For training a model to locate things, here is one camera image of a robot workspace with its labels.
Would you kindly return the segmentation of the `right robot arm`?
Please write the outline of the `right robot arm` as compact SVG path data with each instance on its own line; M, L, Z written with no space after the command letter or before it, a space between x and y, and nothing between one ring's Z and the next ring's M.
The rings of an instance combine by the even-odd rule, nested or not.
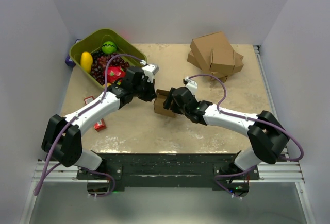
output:
M248 114L218 108L212 102L198 101L187 87L171 88L163 107L184 115L193 123L222 127L248 137L251 146L238 152L222 169L235 179L242 179L248 169L261 162L275 164L289 141L272 113Z

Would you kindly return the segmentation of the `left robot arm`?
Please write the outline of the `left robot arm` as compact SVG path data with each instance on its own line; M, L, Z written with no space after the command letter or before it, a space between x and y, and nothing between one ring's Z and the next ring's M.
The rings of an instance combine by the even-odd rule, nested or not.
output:
M52 116L46 128L42 150L49 158L65 167L72 165L88 169L90 175L101 179L107 166L103 159L90 150L83 149L82 136L108 114L121 109L133 98L149 102L156 97L154 75L159 67L148 64L142 68L130 66L120 83L113 83L95 100L79 110L61 117Z

